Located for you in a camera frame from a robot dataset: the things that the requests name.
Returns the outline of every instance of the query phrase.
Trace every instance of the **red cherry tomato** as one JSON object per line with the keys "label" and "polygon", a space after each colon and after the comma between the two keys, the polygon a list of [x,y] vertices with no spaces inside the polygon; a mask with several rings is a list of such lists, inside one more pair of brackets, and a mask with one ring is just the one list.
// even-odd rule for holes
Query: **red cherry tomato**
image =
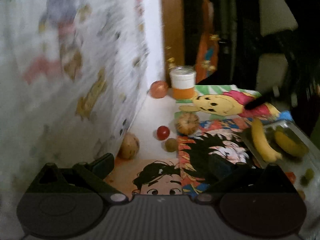
{"label": "red cherry tomato", "polygon": [[166,126],[160,126],[157,129],[157,137],[160,141],[167,139],[170,135],[170,130]]}
{"label": "red cherry tomato", "polygon": [[291,181],[292,184],[296,182],[296,175],[293,172],[286,172],[285,173],[288,179]]}

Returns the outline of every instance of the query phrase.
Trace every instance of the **yellow cartoon bear face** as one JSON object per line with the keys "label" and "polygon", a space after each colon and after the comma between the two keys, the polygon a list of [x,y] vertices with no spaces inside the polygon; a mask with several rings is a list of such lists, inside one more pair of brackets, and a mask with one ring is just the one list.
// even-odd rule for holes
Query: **yellow cartoon bear face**
{"label": "yellow cartoon bear face", "polygon": [[204,95],[192,98],[194,106],[180,106],[179,109],[185,112],[204,112],[229,116],[242,113],[243,106],[234,98],[224,95]]}

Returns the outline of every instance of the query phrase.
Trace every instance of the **fabric with cartoon print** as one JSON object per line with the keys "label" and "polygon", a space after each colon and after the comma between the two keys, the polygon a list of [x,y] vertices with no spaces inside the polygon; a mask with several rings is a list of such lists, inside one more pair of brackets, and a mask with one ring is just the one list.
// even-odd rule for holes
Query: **fabric with cartoon print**
{"label": "fabric with cartoon print", "polygon": [[117,155],[148,47],[143,0],[0,0],[0,14],[0,239],[20,239],[13,200],[45,163]]}
{"label": "fabric with cartoon print", "polygon": [[219,181],[224,165],[212,171],[212,157],[217,154],[230,163],[253,165],[252,155],[241,140],[242,130],[251,126],[252,118],[236,118],[201,122],[193,136],[178,136],[182,189],[192,197]]}
{"label": "fabric with cartoon print", "polygon": [[115,168],[105,178],[105,182],[127,195],[129,199],[133,194],[182,194],[178,159],[123,160],[116,158]]}
{"label": "fabric with cartoon print", "polygon": [[244,109],[246,103],[254,100],[259,95],[257,91],[241,90],[235,85],[196,85],[195,96],[190,100],[177,101],[176,105],[179,111],[197,112],[202,121],[253,116],[277,118],[280,112],[269,103],[253,110]]}

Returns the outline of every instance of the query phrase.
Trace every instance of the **jar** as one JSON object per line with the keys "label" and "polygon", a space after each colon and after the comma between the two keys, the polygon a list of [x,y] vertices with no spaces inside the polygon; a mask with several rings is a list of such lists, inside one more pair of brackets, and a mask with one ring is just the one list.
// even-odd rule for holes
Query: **jar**
{"label": "jar", "polygon": [[192,66],[177,66],[170,71],[172,96],[176,100],[190,99],[195,94],[196,71]]}

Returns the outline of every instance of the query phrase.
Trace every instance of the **cartoon character face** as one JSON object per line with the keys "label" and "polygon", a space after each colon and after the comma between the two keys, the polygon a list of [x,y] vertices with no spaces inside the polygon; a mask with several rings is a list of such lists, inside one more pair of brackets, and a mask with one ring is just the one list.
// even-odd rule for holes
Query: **cartoon character face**
{"label": "cartoon character face", "polygon": [[140,194],[145,195],[180,195],[181,177],[177,174],[164,175],[154,181],[143,184]]}
{"label": "cartoon character face", "polygon": [[207,114],[217,114],[228,116],[239,114],[243,110],[243,106],[235,99],[225,95],[204,95],[192,98],[194,106],[181,106],[182,111],[187,112],[205,112]]}
{"label": "cartoon character face", "polygon": [[236,164],[237,162],[246,163],[246,159],[248,159],[249,156],[245,152],[246,150],[244,148],[240,147],[239,145],[231,141],[223,141],[223,144],[226,147],[221,147],[221,146],[214,147],[215,149],[217,149],[217,151],[214,151],[212,153],[216,153],[226,158],[228,161],[230,161],[233,164]]}

